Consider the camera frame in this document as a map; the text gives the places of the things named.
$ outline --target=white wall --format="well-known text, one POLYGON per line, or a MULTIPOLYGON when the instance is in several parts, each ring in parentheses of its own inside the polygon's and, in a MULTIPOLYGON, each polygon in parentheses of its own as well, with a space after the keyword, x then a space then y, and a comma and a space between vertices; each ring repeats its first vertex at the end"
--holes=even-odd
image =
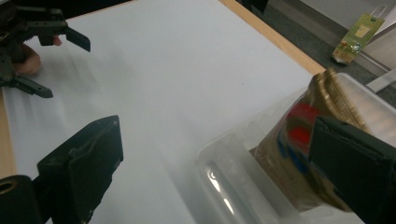
POLYGON ((396 6, 395 0, 301 0, 316 11, 349 29, 363 13, 372 13, 377 7, 387 5, 383 18, 396 6))

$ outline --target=plastic container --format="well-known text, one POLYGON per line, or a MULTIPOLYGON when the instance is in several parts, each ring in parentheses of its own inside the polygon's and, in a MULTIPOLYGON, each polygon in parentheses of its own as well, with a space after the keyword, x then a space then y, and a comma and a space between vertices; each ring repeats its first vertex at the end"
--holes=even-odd
MULTIPOLYGON (((338 76, 372 134, 395 147, 396 110, 349 75, 338 76)), ((225 223, 363 224, 354 213, 326 205, 300 214, 248 152, 304 91, 270 106, 200 150, 196 163, 202 183, 225 223)))

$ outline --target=wooden table edge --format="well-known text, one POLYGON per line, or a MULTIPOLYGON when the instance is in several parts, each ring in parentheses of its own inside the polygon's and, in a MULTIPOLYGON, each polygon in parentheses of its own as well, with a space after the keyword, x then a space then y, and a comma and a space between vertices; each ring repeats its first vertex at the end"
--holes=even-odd
POLYGON ((295 62, 303 67, 311 75, 316 75, 324 72, 326 69, 319 63, 314 61, 296 46, 291 44, 289 40, 280 35, 277 31, 267 25, 260 18, 255 16, 252 12, 242 7, 235 0, 219 0, 224 6, 230 9, 233 13, 238 15, 247 24, 253 27, 256 31, 262 34, 265 38, 271 41, 279 49, 289 55, 295 62))

